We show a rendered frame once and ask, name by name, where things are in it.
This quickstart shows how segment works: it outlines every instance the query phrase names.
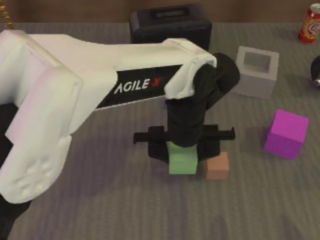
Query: red can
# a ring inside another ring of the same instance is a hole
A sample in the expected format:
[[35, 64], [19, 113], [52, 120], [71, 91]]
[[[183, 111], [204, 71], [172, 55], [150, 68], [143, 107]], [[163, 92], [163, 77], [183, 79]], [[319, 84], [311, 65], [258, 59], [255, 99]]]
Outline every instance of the red can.
[[302, 28], [299, 33], [299, 40], [305, 44], [311, 44], [317, 39], [320, 31], [320, 3], [312, 4], [306, 12]]

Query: table surface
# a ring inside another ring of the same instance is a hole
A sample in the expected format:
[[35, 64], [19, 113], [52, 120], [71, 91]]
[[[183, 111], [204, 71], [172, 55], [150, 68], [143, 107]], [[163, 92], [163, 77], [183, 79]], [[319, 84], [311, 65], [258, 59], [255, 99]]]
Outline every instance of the table surface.
[[[33, 34], [68, 34], [103, 44], [129, 43], [115, 24], [17, 24]], [[229, 94], [206, 115], [207, 124], [235, 127], [223, 142], [230, 160], [225, 181], [170, 176], [150, 159], [134, 132], [165, 125], [163, 100], [95, 112], [74, 134], [54, 186], [17, 221], [11, 240], [317, 240], [320, 236], [320, 92], [310, 85], [319, 44], [297, 40], [300, 24], [214, 24], [211, 52], [236, 58], [239, 46], [279, 52], [269, 100]], [[276, 109], [309, 118], [295, 160], [262, 149]]]

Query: yellow chain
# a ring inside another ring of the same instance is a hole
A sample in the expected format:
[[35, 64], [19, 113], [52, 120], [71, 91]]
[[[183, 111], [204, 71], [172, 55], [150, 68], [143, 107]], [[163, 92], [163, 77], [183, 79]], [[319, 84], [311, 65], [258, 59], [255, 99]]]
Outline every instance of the yellow chain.
[[7, 11], [7, 8], [5, 6], [5, 3], [4, 3], [4, 0], [0, 0], [0, 14], [1, 14], [1, 17], [6, 25], [6, 28], [7, 29], [14, 29], [14, 24], [13, 22], [11, 21], [11, 18], [9, 16], [9, 13]]

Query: block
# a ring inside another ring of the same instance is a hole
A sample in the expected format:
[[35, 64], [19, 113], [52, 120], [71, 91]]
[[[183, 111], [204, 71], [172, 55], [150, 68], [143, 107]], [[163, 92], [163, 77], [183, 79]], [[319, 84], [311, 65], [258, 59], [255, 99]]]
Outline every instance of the block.
[[279, 53], [240, 46], [236, 57], [240, 81], [233, 93], [269, 99], [277, 81]]
[[294, 159], [307, 134], [309, 119], [282, 109], [277, 109], [268, 129], [264, 150]]
[[207, 180], [224, 180], [229, 175], [229, 159], [227, 152], [205, 161], [205, 178]]
[[169, 174], [196, 174], [198, 166], [197, 146], [180, 147], [173, 142], [167, 142], [169, 153]]

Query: green cube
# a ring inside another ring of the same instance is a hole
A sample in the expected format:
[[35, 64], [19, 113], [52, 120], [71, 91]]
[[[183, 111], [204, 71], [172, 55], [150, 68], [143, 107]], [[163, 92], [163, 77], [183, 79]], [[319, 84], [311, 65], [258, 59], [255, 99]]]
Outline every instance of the green cube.
[[181, 147], [167, 142], [169, 174], [196, 174], [198, 165], [197, 146]]

